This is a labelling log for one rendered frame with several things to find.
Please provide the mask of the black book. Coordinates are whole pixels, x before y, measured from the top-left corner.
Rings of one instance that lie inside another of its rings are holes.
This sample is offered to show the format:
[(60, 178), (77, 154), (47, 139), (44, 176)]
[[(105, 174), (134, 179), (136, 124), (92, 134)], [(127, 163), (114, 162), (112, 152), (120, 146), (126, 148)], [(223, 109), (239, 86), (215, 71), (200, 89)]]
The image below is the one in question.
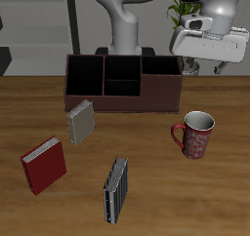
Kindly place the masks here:
[(128, 192), (128, 160), (116, 157), (103, 188), (104, 219), (115, 224)]

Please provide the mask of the dark brown desk caddy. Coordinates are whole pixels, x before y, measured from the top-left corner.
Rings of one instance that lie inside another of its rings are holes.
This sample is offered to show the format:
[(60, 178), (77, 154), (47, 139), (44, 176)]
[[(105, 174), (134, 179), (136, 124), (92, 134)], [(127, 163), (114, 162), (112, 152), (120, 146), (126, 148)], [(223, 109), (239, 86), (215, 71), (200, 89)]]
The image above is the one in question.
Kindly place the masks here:
[(67, 111), (88, 100), (97, 112), (177, 113), (183, 73), (172, 56), (70, 55)]

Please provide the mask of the red patterned mug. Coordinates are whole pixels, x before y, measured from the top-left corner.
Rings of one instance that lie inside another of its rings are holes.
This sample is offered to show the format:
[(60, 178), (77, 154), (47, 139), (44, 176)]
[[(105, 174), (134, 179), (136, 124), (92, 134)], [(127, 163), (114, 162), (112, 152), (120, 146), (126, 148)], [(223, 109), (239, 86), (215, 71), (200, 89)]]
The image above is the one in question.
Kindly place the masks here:
[[(172, 126), (171, 136), (188, 159), (200, 159), (205, 153), (214, 126), (215, 120), (210, 114), (191, 111), (185, 116), (184, 124), (177, 123)], [(177, 129), (183, 130), (183, 141), (175, 137)]]

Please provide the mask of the red book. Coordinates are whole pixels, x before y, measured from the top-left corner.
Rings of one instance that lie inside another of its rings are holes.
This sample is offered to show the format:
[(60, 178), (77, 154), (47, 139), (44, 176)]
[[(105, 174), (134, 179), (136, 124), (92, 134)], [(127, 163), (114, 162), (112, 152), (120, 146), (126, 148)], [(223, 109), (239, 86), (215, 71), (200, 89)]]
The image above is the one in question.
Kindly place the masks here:
[(54, 136), (22, 155), (21, 163), (35, 195), (66, 173), (62, 142)]

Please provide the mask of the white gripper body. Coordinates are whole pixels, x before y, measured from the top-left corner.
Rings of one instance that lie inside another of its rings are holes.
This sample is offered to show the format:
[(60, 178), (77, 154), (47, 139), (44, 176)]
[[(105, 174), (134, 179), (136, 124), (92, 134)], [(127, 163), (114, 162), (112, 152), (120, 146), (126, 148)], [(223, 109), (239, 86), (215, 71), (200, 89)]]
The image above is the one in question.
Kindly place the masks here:
[(174, 56), (241, 62), (244, 58), (249, 32), (245, 28), (232, 27), (221, 40), (203, 36), (200, 30), (179, 26), (172, 36), (169, 50)]

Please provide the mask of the green pot plant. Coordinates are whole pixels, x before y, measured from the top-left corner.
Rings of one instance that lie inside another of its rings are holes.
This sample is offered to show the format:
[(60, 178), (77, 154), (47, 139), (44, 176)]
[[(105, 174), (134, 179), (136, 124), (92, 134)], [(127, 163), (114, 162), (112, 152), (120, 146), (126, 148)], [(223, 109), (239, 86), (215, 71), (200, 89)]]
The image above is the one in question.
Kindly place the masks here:
[[(167, 17), (171, 18), (174, 23), (173, 29), (176, 29), (179, 26), (181, 16), (196, 14), (201, 8), (199, 4), (189, 4), (181, 0), (173, 1), (175, 4), (171, 5), (166, 12)], [(180, 57), (183, 74), (185, 76), (197, 76), (199, 72), (199, 64), (194, 61), (193, 68), (188, 68), (188, 64), (186, 62), (187, 58), (188, 57)]]

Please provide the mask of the white shelf unit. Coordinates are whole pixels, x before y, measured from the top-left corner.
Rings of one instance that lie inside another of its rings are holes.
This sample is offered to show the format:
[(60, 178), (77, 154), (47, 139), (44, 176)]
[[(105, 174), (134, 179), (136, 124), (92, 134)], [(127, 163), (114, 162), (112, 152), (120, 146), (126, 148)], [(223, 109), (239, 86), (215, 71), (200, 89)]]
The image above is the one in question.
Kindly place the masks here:
[(0, 75), (63, 76), (71, 53), (67, 0), (0, 0)]

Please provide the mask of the black vertical post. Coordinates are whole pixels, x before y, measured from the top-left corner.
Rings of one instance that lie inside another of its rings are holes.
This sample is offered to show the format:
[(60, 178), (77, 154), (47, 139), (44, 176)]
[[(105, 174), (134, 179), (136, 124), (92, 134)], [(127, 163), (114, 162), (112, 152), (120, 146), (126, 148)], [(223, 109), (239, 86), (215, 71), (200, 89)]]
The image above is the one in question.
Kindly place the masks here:
[(71, 41), (72, 41), (72, 51), (75, 55), (79, 55), (80, 43), (79, 43), (75, 0), (67, 0), (67, 8), (68, 8), (69, 26), (70, 26)]

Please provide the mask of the flat black base plate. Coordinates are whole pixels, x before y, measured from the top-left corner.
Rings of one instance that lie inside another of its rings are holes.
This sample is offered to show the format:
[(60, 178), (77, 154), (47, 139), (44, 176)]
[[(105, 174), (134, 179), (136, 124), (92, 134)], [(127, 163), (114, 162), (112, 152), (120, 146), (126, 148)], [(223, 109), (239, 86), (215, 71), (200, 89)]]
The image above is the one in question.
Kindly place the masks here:
[[(96, 55), (107, 55), (108, 47), (99, 47), (96, 49)], [(142, 47), (142, 55), (143, 56), (154, 56), (155, 51), (151, 47)]]

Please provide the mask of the grey book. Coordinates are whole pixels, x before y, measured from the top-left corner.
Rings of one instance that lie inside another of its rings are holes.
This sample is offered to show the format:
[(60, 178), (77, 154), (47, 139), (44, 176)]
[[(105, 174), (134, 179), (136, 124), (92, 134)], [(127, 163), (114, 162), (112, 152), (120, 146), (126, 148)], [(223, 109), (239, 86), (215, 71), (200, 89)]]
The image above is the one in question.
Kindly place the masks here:
[(66, 114), (70, 142), (78, 145), (95, 130), (94, 106), (84, 100)]

